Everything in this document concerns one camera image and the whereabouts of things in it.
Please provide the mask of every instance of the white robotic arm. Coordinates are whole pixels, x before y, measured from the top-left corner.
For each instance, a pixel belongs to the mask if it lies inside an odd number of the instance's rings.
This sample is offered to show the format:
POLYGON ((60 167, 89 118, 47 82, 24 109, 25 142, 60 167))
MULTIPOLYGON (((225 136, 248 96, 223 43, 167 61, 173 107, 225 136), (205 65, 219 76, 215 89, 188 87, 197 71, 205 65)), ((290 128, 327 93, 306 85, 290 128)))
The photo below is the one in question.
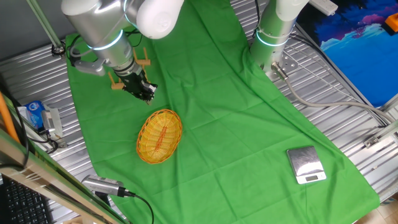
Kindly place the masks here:
POLYGON ((70 52, 75 56, 73 66, 101 76, 105 74, 103 65, 111 67, 126 91, 149 102, 157 85, 146 80, 134 61, 123 29, 134 25, 148 38, 163 38, 174 28, 182 4, 183 0, 63 0, 62 12, 98 57, 95 62, 85 62, 79 56, 86 53, 70 52))

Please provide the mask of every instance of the orange pole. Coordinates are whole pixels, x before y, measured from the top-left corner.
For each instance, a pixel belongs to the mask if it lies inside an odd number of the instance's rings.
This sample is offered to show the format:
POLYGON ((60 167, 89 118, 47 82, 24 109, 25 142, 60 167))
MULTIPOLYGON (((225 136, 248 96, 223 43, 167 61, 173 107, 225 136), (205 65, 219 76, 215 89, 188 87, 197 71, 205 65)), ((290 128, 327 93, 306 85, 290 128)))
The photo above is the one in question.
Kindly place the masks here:
POLYGON ((10 111, 8 110, 6 101, 4 100, 4 97, 2 96, 1 92, 0 92, 0 113, 4 120, 4 124, 6 125, 8 134, 15 141, 17 141, 20 144, 21 142, 19 141, 17 132, 15 131, 15 127, 14 127, 14 123, 12 122, 12 119, 11 119, 10 111))

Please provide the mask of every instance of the digital scale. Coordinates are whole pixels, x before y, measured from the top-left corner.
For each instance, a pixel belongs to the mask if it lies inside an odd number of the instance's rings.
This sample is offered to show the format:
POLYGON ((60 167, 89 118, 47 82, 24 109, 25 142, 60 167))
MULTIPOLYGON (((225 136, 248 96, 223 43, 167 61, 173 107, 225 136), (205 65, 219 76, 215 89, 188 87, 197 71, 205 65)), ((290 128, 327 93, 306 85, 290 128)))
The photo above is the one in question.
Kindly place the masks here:
POLYGON ((326 174, 313 146, 290 149, 287 155, 299 184, 325 180, 326 174))

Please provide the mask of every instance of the robotic arm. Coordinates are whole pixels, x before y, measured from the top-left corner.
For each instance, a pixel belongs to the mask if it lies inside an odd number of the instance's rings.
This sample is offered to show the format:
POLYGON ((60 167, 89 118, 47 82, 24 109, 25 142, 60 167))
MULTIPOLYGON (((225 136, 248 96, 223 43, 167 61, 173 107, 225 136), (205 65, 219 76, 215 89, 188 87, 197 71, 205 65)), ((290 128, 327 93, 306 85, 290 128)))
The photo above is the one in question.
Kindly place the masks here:
POLYGON ((132 47, 123 29, 131 25, 151 39, 168 35, 177 22, 183 0, 63 0, 66 15, 90 51, 98 57, 95 62, 80 60, 74 66, 81 72, 99 76, 105 74, 103 65, 111 67, 123 81, 124 90, 136 98, 150 102, 157 85, 151 84, 132 56, 132 47))
MULTIPOLYGON (((268 0, 250 48, 255 61, 266 73, 282 61, 284 45, 295 20, 309 0, 268 0)), ((132 47, 123 29, 131 25, 151 39, 160 39, 174 28, 183 0, 63 0, 62 12, 80 33, 98 60, 85 62, 71 49, 74 66, 82 72, 104 75, 111 67, 136 98, 150 102, 157 89, 132 57, 132 47)))

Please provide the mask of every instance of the blue led ring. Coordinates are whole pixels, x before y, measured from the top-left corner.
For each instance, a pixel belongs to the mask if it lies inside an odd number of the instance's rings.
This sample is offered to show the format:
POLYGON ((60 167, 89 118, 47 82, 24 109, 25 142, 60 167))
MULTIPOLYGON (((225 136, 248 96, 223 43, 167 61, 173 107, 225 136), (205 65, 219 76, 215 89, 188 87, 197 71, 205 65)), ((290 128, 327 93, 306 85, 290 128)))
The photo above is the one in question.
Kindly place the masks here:
POLYGON ((105 50, 105 49, 108 49, 108 48, 112 47, 113 45, 115 45, 120 40, 120 38, 122 38, 122 36, 123 36, 123 30, 120 31, 119 36, 114 41, 112 41, 110 44, 107 44, 103 47, 94 47, 94 48, 90 47, 89 45, 87 45, 87 46, 88 46, 88 48, 93 49, 93 50, 105 50))
POLYGON ((268 46, 271 46, 271 47, 282 46, 282 45, 286 44, 286 42, 288 41, 288 39, 287 39, 285 42, 283 42, 283 43, 281 43, 281 44, 270 44, 270 43, 267 43, 267 42, 263 41, 263 40, 260 38, 259 31, 256 32, 256 35, 257 35, 257 38, 258 38, 263 44, 268 45, 268 46))

